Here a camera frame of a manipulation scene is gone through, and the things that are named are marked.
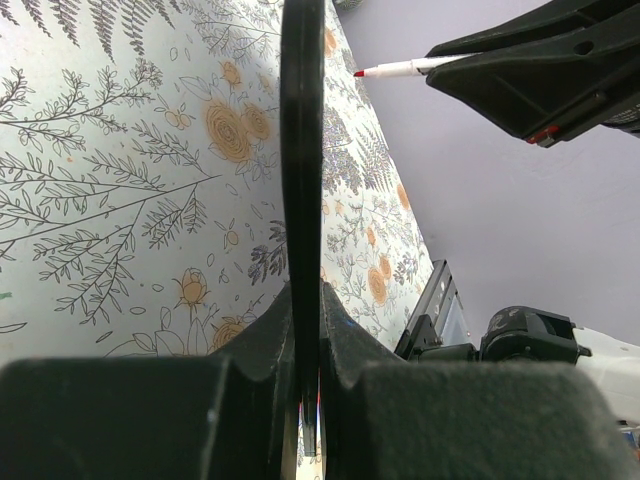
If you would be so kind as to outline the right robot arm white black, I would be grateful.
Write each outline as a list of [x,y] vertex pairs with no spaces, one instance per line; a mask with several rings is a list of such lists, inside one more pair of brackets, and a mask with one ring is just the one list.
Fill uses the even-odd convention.
[[[379,66],[422,76],[510,136],[542,148],[596,126],[639,133],[639,5],[551,1],[497,27]],[[569,318],[513,306],[498,311],[478,347],[439,347],[422,359],[571,364],[599,388],[623,432],[639,429],[639,349]]]

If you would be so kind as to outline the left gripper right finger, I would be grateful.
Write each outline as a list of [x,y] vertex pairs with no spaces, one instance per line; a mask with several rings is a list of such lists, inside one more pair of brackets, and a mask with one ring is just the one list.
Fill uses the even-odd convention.
[[321,290],[322,454],[329,479],[635,479],[593,382],[557,363],[414,363]]

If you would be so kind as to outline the small whiteboard black frame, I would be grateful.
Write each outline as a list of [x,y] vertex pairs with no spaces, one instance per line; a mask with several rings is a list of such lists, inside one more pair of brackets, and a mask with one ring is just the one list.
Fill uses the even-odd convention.
[[281,177],[304,452],[316,454],[324,92],[323,1],[286,1],[280,58]]

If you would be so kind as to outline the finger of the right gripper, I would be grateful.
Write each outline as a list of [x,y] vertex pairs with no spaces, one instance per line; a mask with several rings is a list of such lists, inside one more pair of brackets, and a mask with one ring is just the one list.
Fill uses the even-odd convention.
[[630,13],[633,0],[554,0],[506,23],[433,47],[429,57],[484,53],[590,28]]
[[509,135],[549,148],[592,128],[639,134],[639,12],[540,41],[475,53],[426,82]]

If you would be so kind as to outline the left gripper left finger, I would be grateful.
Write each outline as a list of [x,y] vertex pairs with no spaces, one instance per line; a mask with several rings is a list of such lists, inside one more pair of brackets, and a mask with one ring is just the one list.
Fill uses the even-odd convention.
[[292,479],[291,290],[208,356],[21,360],[1,371],[5,479]]

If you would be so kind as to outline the red whiteboard marker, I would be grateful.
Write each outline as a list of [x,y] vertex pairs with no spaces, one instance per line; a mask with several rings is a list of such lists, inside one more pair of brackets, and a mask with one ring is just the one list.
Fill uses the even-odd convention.
[[379,64],[375,67],[357,71],[353,74],[353,76],[355,78],[427,76],[435,68],[471,56],[475,56],[475,53],[423,57],[406,61],[384,63]]

